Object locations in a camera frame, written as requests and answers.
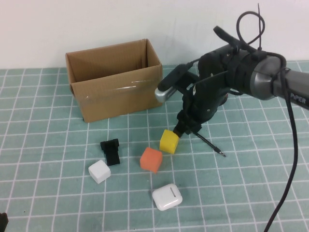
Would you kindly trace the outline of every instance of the white grid line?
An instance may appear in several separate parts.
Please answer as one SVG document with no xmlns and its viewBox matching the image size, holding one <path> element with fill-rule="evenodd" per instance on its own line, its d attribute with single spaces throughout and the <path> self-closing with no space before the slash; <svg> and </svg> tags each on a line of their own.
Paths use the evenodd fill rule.
<svg viewBox="0 0 309 232">
<path fill-rule="evenodd" d="M 127 157 L 129 158 L 130 153 L 130 133 L 129 133 L 129 114 L 127 114 Z M 127 209 L 130 209 L 130 162 L 127 160 Z M 127 230 L 130 230 L 130 212 L 127 213 Z"/>
<path fill-rule="evenodd" d="M 148 146 L 150 147 L 150 133 L 149 133 L 149 117 L 148 117 L 148 110 L 146 110 L 147 112 L 147 132 L 148 132 Z M 153 188 L 153 176 L 152 176 L 152 172 L 149 172 L 150 174 L 150 191 L 151 193 L 153 192 L 154 188 Z M 151 208 L 152 208 L 152 216 L 153 216 L 153 231 L 155 232 L 155 212 L 154 212 L 154 201 L 151 201 Z"/>
<path fill-rule="evenodd" d="M 193 171 L 193 170 L 184 170 L 184 171 L 174 170 L 174 171 L 175 172 L 187 172 L 187 171 L 190 172 L 190 171 Z M 167 172 L 172 172 L 172 171 L 161 171 L 161 172 L 162 173 L 167 173 Z M 146 172 L 143 172 L 143 173 L 132 173 L 132 174 L 146 174 Z M 66 178 L 63 177 L 61 179 L 76 179 L 76 178 L 82 178 L 82 176 L 66 177 Z M 48 178 L 48 179 L 45 179 L 45 180 L 57 180 L 57 179 L 59 179 L 59 178 Z M 25 182 L 26 181 L 27 182 L 27 181 L 36 181 L 36 179 L 32 179 L 32 180 L 18 180 L 18 181 L 20 181 L 20 182 L 22 182 L 22 181 Z M 13 182 L 13 180 L 3 180 L 3 181 L 1 181 L 1 183 L 6 183 L 6 182 Z M 309 182 L 309 180 L 295 180 L 295 181 L 293 181 L 293 183 L 307 183 L 307 182 Z M 265 182 L 254 183 L 254 185 L 264 185 L 264 184 L 266 184 L 266 183 Z M 274 181 L 274 182 L 270 182 L 269 184 L 286 184 L 286 181 Z M 234 187 L 234 186 L 250 186 L 250 185 L 252 185 L 252 184 L 233 184 L 233 185 L 222 185 L 222 186 L 223 187 Z M 212 188 L 212 187 L 220 187 L 220 186 L 221 185 L 200 186 L 200 188 Z M 130 192 L 144 191 L 144 190 L 145 189 L 130 190 Z"/>
<path fill-rule="evenodd" d="M 70 116 L 72 114 L 73 102 L 74 102 L 74 97 L 72 96 Z M 68 142 L 69 126 L 70 126 L 70 119 L 68 121 L 66 140 L 65 140 L 65 143 L 64 143 L 65 146 L 64 146 L 64 149 L 63 149 L 62 161 L 61 161 L 61 166 L 60 166 L 60 178 L 59 178 L 59 182 L 58 182 L 57 196 L 56 196 L 56 202 L 55 202 L 55 211 L 54 211 L 53 222 L 52 222 L 52 231 L 54 231 L 54 223 L 55 223 L 55 217 L 56 217 L 57 205 L 58 205 L 58 196 L 59 196 L 61 177 L 62 177 L 62 171 L 63 171 L 63 160 L 64 160 L 64 156 L 66 154 L 66 148 L 67 148 L 66 145 L 67 145 L 67 142 Z"/>
<path fill-rule="evenodd" d="M 58 81 L 59 81 L 59 72 L 60 72 L 60 69 L 58 69 L 57 83 L 58 83 Z M 53 101 L 52 101 L 52 106 L 54 105 L 54 102 L 55 102 L 56 89 L 57 89 L 57 88 L 55 88 L 54 97 L 53 97 Z M 48 129 L 49 129 L 50 119 L 51 119 L 51 117 L 52 117 L 52 111 L 53 111 L 52 109 L 51 109 L 51 111 L 50 111 L 49 121 L 48 121 L 48 124 L 47 124 L 47 129 L 46 129 L 46 131 L 48 131 Z M 44 139 L 44 146 L 46 145 L 46 141 L 47 141 L 47 133 L 46 133 L 46 136 L 45 136 L 45 139 Z M 30 206 L 30 212 L 29 212 L 28 221 L 27 221 L 27 226 L 26 226 L 26 232 L 28 232 L 29 223 L 30 223 L 30 219 L 31 219 L 31 214 L 32 214 L 32 210 L 33 210 L 35 192 L 36 192 L 36 189 L 37 189 L 37 186 L 38 186 L 38 180 L 39 180 L 40 170 L 41 170 L 41 163 L 42 163 L 43 154 L 44 154 L 44 149 L 45 149 L 44 146 L 43 146 L 43 150 L 42 150 L 42 154 L 41 154 L 41 159 L 40 159 L 40 162 L 39 162 L 39 169 L 38 169 L 37 179 L 36 179 L 35 186 L 34 186 L 34 191 L 33 191 L 33 196 L 32 196 L 32 201 L 31 201 L 31 206 Z"/>
<path fill-rule="evenodd" d="M 107 121 L 107 141 L 110 139 L 110 133 L 109 133 L 109 128 L 110 128 L 110 119 Z M 104 231 L 104 220 L 105 220 L 105 203 L 106 203 L 106 181 L 104 183 L 104 200 L 103 200 L 103 219 L 102 219 L 102 231 Z"/>
<path fill-rule="evenodd" d="M 208 132 L 209 132 L 209 139 L 210 139 L 210 141 L 212 143 L 211 131 L 209 129 L 209 124 L 208 123 L 207 123 L 207 129 L 208 129 Z M 219 187 L 221 189 L 221 193 L 222 193 L 222 197 L 223 197 L 223 202 L 224 202 L 224 206 L 225 206 L 225 212 L 226 212 L 226 215 L 227 215 L 228 224 L 229 224 L 229 227 L 230 227 L 230 232 L 232 232 L 231 218 L 230 218 L 230 215 L 229 215 L 228 210 L 227 210 L 225 194 L 224 194 L 224 191 L 223 191 L 223 186 L 222 186 L 222 181 L 221 181 L 221 178 L 220 178 L 218 162 L 217 162 L 217 158 L 216 158 L 216 154 L 215 154 L 214 150 L 212 151 L 212 154 L 213 154 L 214 161 L 215 161 L 215 164 L 216 164 L 216 170 L 217 170 L 217 174 L 218 174 L 218 178 L 219 178 Z"/>
<path fill-rule="evenodd" d="M 239 99 L 239 101 L 240 101 L 240 105 L 241 105 L 241 107 L 242 107 L 242 110 L 243 110 L 243 113 L 244 113 L 244 116 L 245 116 L 245 120 L 246 120 L 247 125 L 248 125 L 248 128 L 249 128 L 249 132 L 250 132 L 252 141 L 253 141 L 253 143 L 254 143 L 254 147 L 257 149 L 257 145 L 256 145 L 256 143 L 255 143 L 255 141 L 254 141 L 254 137 L 253 137 L 253 134 L 252 134 L 252 131 L 251 131 L 251 128 L 250 128 L 250 124 L 249 124 L 249 122 L 248 122 L 248 119 L 247 119 L 247 116 L 246 116 L 246 112 L 244 111 L 244 108 L 243 108 L 241 99 Z M 260 164 L 261 164 L 261 169 L 262 169 L 262 172 L 263 172 L 263 176 L 264 176 L 264 178 L 265 178 L 265 182 L 266 182 L 266 184 L 267 184 L 267 189 L 268 189 L 268 191 L 269 191 L 269 194 L 270 194 L 271 199 L 273 200 L 273 195 L 272 195 L 271 190 L 270 190 L 268 178 L 267 178 L 267 176 L 266 176 L 264 167 L 263 167 L 263 165 L 262 165 L 262 161 L 261 161 L 260 154 L 259 154 L 259 151 L 258 151 L 258 150 L 257 150 L 257 157 L 258 157 L 259 162 L 260 162 Z M 277 218 L 278 218 L 278 220 L 279 220 L 280 228 L 281 228 L 281 230 L 283 231 L 283 227 L 282 227 L 282 224 L 281 224 L 280 216 L 277 215 Z"/>
<path fill-rule="evenodd" d="M 165 113 L 166 113 L 167 126 L 168 126 L 168 129 L 169 129 L 169 117 L 168 117 L 168 114 L 167 114 L 168 109 L 167 109 L 166 103 L 164 103 L 164 105 L 165 105 Z M 171 163 L 171 168 L 172 168 L 173 183 L 176 184 L 175 173 L 174 173 L 173 156 L 171 156 L 171 155 L 170 155 L 170 163 Z M 181 232 L 178 205 L 176 206 L 176 214 L 177 214 L 178 231 Z"/>
<path fill-rule="evenodd" d="M 39 83 L 38 83 L 38 85 L 37 85 L 37 89 L 36 89 L 35 96 L 36 96 L 37 93 L 38 93 L 40 81 L 41 81 L 41 78 L 39 78 Z M 18 168 L 19 168 L 19 163 L 20 163 L 20 160 L 21 160 L 21 157 L 22 157 L 22 153 L 23 153 L 23 147 L 24 147 L 25 142 L 26 142 L 26 137 L 27 137 L 27 132 L 28 132 L 28 129 L 29 129 L 29 125 L 30 125 L 30 118 L 29 118 L 29 121 L 28 121 L 28 124 L 27 124 L 27 129 L 26 129 L 26 134 L 25 134 L 25 136 L 24 136 L 23 145 L 22 145 L 22 148 L 21 148 L 21 150 L 20 150 L 20 154 L 19 154 L 19 158 L 18 158 L 16 170 L 15 170 L 15 175 L 14 175 L 14 181 L 13 181 L 13 183 L 12 183 L 11 192 L 10 192 L 10 197 L 9 197 L 9 200 L 8 200 L 6 212 L 8 212 L 8 210 L 9 210 L 9 205 L 10 205 L 10 202 L 11 202 L 11 198 L 12 198 L 12 194 L 13 194 L 13 190 L 14 190 L 14 186 L 15 186 L 15 180 L 16 180 L 16 177 L 17 177 L 17 172 L 18 172 Z"/>
<path fill-rule="evenodd" d="M 266 183 L 257 183 L 254 184 L 254 186 L 258 185 L 265 185 Z M 238 184 L 238 185 L 222 185 L 223 187 L 237 187 L 241 186 L 243 187 L 244 185 Z M 202 189 L 213 189 L 213 188 L 219 188 L 220 185 L 213 185 L 213 186 L 200 186 L 200 187 L 178 187 L 178 189 L 197 189 L 197 188 L 202 188 Z M 149 192 L 149 189 L 139 189 L 139 190 L 130 190 L 130 192 Z M 90 195 L 102 195 L 104 192 L 91 192 L 91 193 L 76 193 L 76 194 L 66 194 L 66 195 L 59 195 L 59 197 L 77 197 L 77 196 L 90 196 Z M 122 190 L 122 191 L 110 191 L 106 192 L 108 194 L 112 193 L 127 193 L 127 190 Z M 49 196 L 35 196 L 35 199 L 44 199 L 44 198 L 54 198 L 56 195 L 49 195 Z M 11 200 L 30 200 L 32 197 L 13 197 Z M 1 201 L 9 200 L 9 198 L 0 198 Z M 303 198 L 303 199 L 291 199 L 291 200 L 286 200 L 286 202 L 296 202 L 296 201 L 309 201 L 309 198 Z M 249 204 L 264 204 L 264 203 L 278 203 L 279 200 L 274 200 L 274 201 L 264 201 L 264 202 L 245 202 L 245 203 L 226 203 L 226 204 L 202 204 L 203 207 L 206 206 L 225 206 L 225 205 L 249 205 Z M 179 208 L 184 208 L 184 207 L 200 207 L 200 205 L 189 205 L 189 206 L 182 206 L 179 205 Z"/>
<path fill-rule="evenodd" d="M 241 171 L 241 168 L 240 168 L 240 163 L 239 163 L 239 160 L 238 160 L 238 157 L 237 157 L 237 152 L 236 152 L 234 140 L 233 140 L 233 138 L 232 138 L 232 133 L 231 133 L 231 130 L 230 130 L 230 126 L 227 125 L 227 128 L 228 128 L 228 132 L 229 132 L 229 134 L 230 134 L 230 136 L 231 136 L 231 140 L 232 140 L 232 144 L 233 144 L 233 149 L 234 149 L 234 151 L 235 151 L 236 160 L 237 160 L 237 164 L 238 164 L 238 167 L 239 167 L 241 179 L 242 179 L 243 184 L 245 184 L 245 179 L 243 178 L 243 174 L 242 174 L 242 171 Z M 253 213 L 253 210 L 252 210 L 252 206 L 251 206 L 251 203 L 250 203 L 248 191 L 247 191 L 246 186 L 245 186 L 244 188 L 245 188 L 245 193 L 246 193 L 247 201 L 248 201 L 248 203 L 249 203 L 249 208 L 250 208 L 250 211 L 251 211 L 251 215 L 252 215 L 252 217 L 253 217 L 255 230 L 256 230 L 256 232 L 258 232 L 257 225 L 256 225 L 256 219 L 255 219 L 255 216 L 254 216 L 254 213 Z"/>
</svg>

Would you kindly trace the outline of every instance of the black wire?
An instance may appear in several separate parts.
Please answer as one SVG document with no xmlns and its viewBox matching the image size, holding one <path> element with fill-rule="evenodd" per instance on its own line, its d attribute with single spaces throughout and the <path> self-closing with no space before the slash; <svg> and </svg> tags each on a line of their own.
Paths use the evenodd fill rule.
<svg viewBox="0 0 309 232">
<path fill-rule="evenodd" d="M 261 31 L 253 40 L 251 40 L 249 43 L 247 43 L 247 42 L 244 41 L 243 37 L 241 36 L 240 29 L 239 29 L 239 27 L 240 27 L 240 21 L 241 21 L 241 19 L 242 19 L 244 16 L 246 16 L 246 15 L 255 15 L 255 16 L 259 17 L 260 21 L 261 21 L 262 24 L 263 24 L 263 29 L 262 29 L 262 31 Z M 239 18 L 237 19 L 236 31 L 237 31 L 237 35 L 238 35 L 238 37 L 239 37 L 239 40 L 242 41 L 243 43 L 246 43 L 246 44 L 250 45 L 250 44 L 252 44 L 253 42 L 255 42 L 257 39 L 259 39 L 259 38 L 262 36 L 262 34 L 264 33 L 264 31 L 265 31 L 265 21 L 264 21 L 264 19 L 262 18 L 262 16 L 260 16 L 258 13 L 254 12 L 254 11 L 247 11 L 247 12 L 245 12 L 245 13 L 242 13 L 242 14 L 239 16 Z"/>
<path fill-rule="evenodd" d="M 245 15 L 255 15 L 255 16 L 257 16 L 259 18 L 259 34 L 258 34 L 257 37 L 255 37 L 252 41 L 250 41 L 247 44 L 251 44 L 254 41 L 256 41 L 257 39 L 260 39 L 259 50 L 262 50 L 262 47 L 261 47 L 261 36 L 262 36 L 262 34 L 264 33 L 264 30 L 265 30 L 265 21 L 262 18 L 262 16 L 260 15 L 260 10 L 259 10 L 258 14 L 256 12 L 248 11 L 248 12 L 245 12 L 245 13 L 240 15 L 240 17 L 237 20 L 237 24 L 236 24 L 236 30 L 237 30 L 238 37 L 239 37 L 239 39 L 242 42 L 245 43 L 244 39 L 242 38 L 242 36 L 240 34 L 240 29 L 239 29 L 240 21 L 241 21 L 241 19 Z M 280 81 L 281 81 L 281 87 L 282 87 L 284 99 L 285 99 L 285 102 L 286 102 L 286 106 L 287 106 L 287 109 L 288 109 L 289 118 L 290 118 L 290 122 L 291 122 L 291 128 L 292 128 L 292 134 L 293 134 L 293 143 L 294 143 L 294 161 L 293 161 L 291 173 L 290 173 L 289 179 L 287 181 L 286 187 L 284 189 L 283 195 L 282 195 L 282 197 L 281 197 L 277 207 L 275 208 L 274 212 L 272 213 L 272 215 L 271 215 L 271 217 L 270 217 L 270 219 L 269 219 L 269 221 L 268 221 L 268 223 L 267 223 L 267 225 L 266 225 L 266 227 L 264 229 L 264 232 L 268 232 L 268 230 L 269 230 L 273 220 L 275 219 L 277 213 L 279 212 L 280 208 L 282 207 L 282 205 L 283 205 L 283 203 L 284 203 L 284 201 L 285 201 L 285 199 L 286 199 L 286 197 L 287 197 L 287 195 L 289 193 L 289 190 L 291 188 L 291 184 L 292 184 L 292 181 L 293 181 L 293 177 L 295 175 L 295 171 L 296 171 L 296 167 L 297 167 L 297 161 L 298 161 L 297 130 L 296 130 L 294 114 L 293 114 L 293 110 L 292 110 L 292 106 L 291 106 L 291 99 L 289 97 L 289 91 L 288 91 L 288 87 L 287 87 L 287 83 L 286 83 L 286 79 L 285 79 L 286 59 L 282 55 L 279 55 L 279 54 L 276 54 L 276 53 L 267 52 L 267 55 L 268 56 L 278 57 L 280 59 L 280 61 L 281 61 L 281 68 L 280 68 L 279 75 L 280 75 Z"/>
<path fill-rule="evenodd" d="M 290 187 L 291 187 L 291 184 L 292 184 L 292 181 L 293 181 L 293 177 L 295 175 L 297 162 L 298 162 L 297 130 L 296 130 L 296 124 L 295 124 L 295 119 L 294 119 L 294 113 L 293 113 L 292 105 L 291 105 L 291 99 L 289 97 L 289 92 L 288 92 L 288 88 L 287 88 L 287 84 L 286 84 L 286 80 L 285 80 L 286 70 L 284 68 L 286 66 L 286 60 L 282 55 L 279 55 L 279 54 L 276 54 L 276 53 L 267 52 L 267 54 L 269 56 L 278 57 L 281 61 L 280 81 L 281 81 L 281 87 L 282 87 L 284 99 L 285 99 L 285 102 L 286 102 L 286 106 L 287 106 L 287 109 L 288 109 L 290 122 L 291 122 L 291 128 L 292 128 L 292 134 L 293 134 L 293 143 L 294 143 L 294 160 L 293 160 L 291 173 L 290 173 L 289 179 L 287 181 L 286 187 L 284 189 L 283 195 L 282 195 L 277 207 L 275 208 L 274 212 L 272 213 L 272 215 L 271 215 L 271 217 L 270 217 L 270 219 L 269 219 L 269 221 L 268 221 L 268 223 L 265 227 L 264 232 L 267 232 L 269 230 L 271 223 L 275 219 L 277 213 L 279 212 L 281 206 L 283 205 L 283 203 L 284 203 L 284 201 L 285 201 L 285 199 L 286 199 L 286 197 L 289 193 L 289 190 L 290 190 Z"/>
<path fill-rule="evenodd" d="M 259 42 L 259 48 L 258 50 L 262 50 L 262 34 L 261 34 L 261 14 L 260 14 L 260 4 L 257 4 L 257 8 L 258 8 L 258 14 L 259 14 L 259 37 L 260 37 L 260 42 Z"/>
</svg>

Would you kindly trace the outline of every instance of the table surface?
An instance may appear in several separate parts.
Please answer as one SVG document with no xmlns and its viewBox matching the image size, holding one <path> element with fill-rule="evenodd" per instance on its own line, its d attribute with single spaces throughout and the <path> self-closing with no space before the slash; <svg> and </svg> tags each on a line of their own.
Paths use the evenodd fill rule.
<svg viewBox="0 0 309 232">
<path fill-rule="evenodd" d="M 288 67 L 309 72 L 309 62 Z M 164 66 L 164 76 L 172 68 Z M 291 128 L 278 98 L 229 96 L 201 131 L 227 157 L 185 135 L 154 174 L 139 159 L 177 123 L 180 94 L 155 109 L 84 123 L 65 68 L 0 70 L 0 87 L 0 212 L 9 216 L 7 232 L 261 232 L 291 170 Z M 294 113 L 298 167 L 273 232 L 309 231 L 309 111 L 294 106 Z M 114 138 L 121 164 L 98 185 L 88 167 L 105 160 L 99 143 Z M 151 193 L 169 183 L 183 202 L 161 212 Z"/>
</svg>

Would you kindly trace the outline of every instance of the black object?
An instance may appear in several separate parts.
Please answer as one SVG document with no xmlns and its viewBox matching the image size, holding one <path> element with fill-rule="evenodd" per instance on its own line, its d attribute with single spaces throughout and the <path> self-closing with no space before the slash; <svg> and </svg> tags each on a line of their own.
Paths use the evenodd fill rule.
<svg viewBox="0 0 309 232">
<path fill-rule="evenodd" d="M 240 21 L 246 15 L 259 18 L 259 35 L 249 43 L 240 34 Z M 248 94 L 260 100 L 269 100 L 276 96 L 285 99 L 294 142 L 294 161 L 287 185 L 281 200 L 270 217 L 265 232 L 267 232 L 289 192 L 295 174 L 298 160 L 297 131 L 291 102 L 309 109 L 308 86 L 309 78 L 306 73 L 287 70 L 286 60 L 282 55 L 262 51 L 261 36 L 265 30 L 265 22 L 260 12 L 245 12 L 237 21 L 239 40 L 229 35 L 220 27 L 214 32 L 228 45 L 220 47 L 203 55 L 198 62 L 198 80 L 183 93 L 183 109 L 178 113 L 178 123 L 174 132 L 181 137 L 183 133 L 194 133 L 202 128 L 201 124 L 210 120 L 218 106 L 224 102 L 227 93 L 234 95 Z M 258 49 L 250 46 L 260 40 Z M 171 72 L 181 75 L 182 72 Z M 178 83 L 185 75 L 173 77 Z"/>
<path fill-rule="evenodd" d="M 199 133 L 194 133 L 198 138 L 200 138 L 201 140 L 203 140 L 205 143 L 207 143 L 215 152 L 217 152 L 218 154 L 222 155 L 223 157 L 226 157 L 226 155 L 215 145 L 213 145 L 210 141 L 208 141 L 205 137 L 203 137 L 202 135 L 200 135 Z"/>
<path fill-rule="evenodd" d="M 119 155 L 118 155 L 118 147 L 119 147 L 118 139 L 104 141 L 104 142 L 101 142 L 100 145 L 101 145 L 102 151 L 104 151 L 105 153 L 107 166 L 120 164 Z"/>
<path fill-rule="evenodd" d="M 9 219 L 6 213 L 0 214 L 0 232 L 4 232 L 6 226 L 9 223 Z"/>
</svg>

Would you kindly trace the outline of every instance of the cardboard box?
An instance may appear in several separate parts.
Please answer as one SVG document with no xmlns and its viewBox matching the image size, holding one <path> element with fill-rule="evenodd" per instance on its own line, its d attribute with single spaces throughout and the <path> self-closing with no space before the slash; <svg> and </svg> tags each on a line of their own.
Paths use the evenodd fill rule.
<svg viewBox="0 0 309 232">
<path fill-rule="evenodd" d="M 148 39 L 66 54 L 70 88 L 85 122 L 158 107 L 162 64 Z"/>
</svg>

